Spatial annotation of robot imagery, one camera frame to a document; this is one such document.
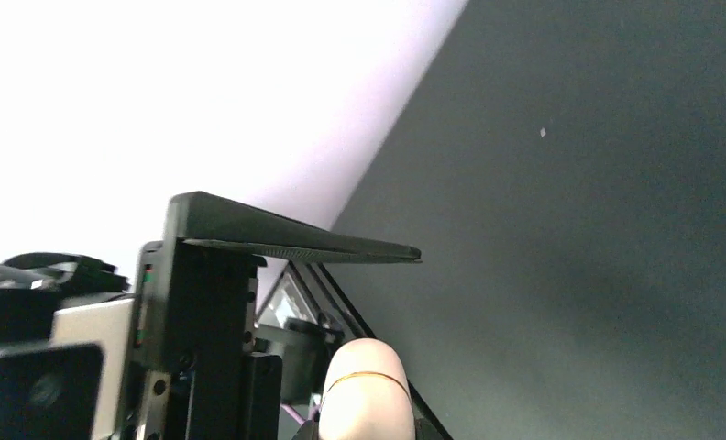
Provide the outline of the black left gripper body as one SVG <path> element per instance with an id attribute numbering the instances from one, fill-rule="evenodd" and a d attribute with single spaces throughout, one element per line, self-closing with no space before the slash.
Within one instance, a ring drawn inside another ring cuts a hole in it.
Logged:
<path id="1" fill-rule="evenodd" d="M 142 372 L 123 439 L 276 439 L 282 361 L 256 351 L 259 256 L 147 243 L 130 356 Z"/>

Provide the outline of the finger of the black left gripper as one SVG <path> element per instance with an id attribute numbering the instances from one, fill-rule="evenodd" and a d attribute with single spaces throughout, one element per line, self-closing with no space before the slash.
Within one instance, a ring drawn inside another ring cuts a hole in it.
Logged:
<path id="1" fill-rule="evenodd" d="M 170 199 L 164 238 L 302 263 L 419 263 L 422 256 L 416 247 L 333 233 L 208 192 Z"/>

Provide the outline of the beige earbud charging case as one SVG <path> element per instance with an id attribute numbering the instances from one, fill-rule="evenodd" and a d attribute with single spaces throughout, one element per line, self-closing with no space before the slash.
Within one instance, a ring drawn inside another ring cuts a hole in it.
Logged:
<path id="1" fill-rule="evenodd" d="M 408 380 L 391 346 L 378 339 L 358 338 L 338 348 L 324 380 L 318 437 L 416 438 Z"/>

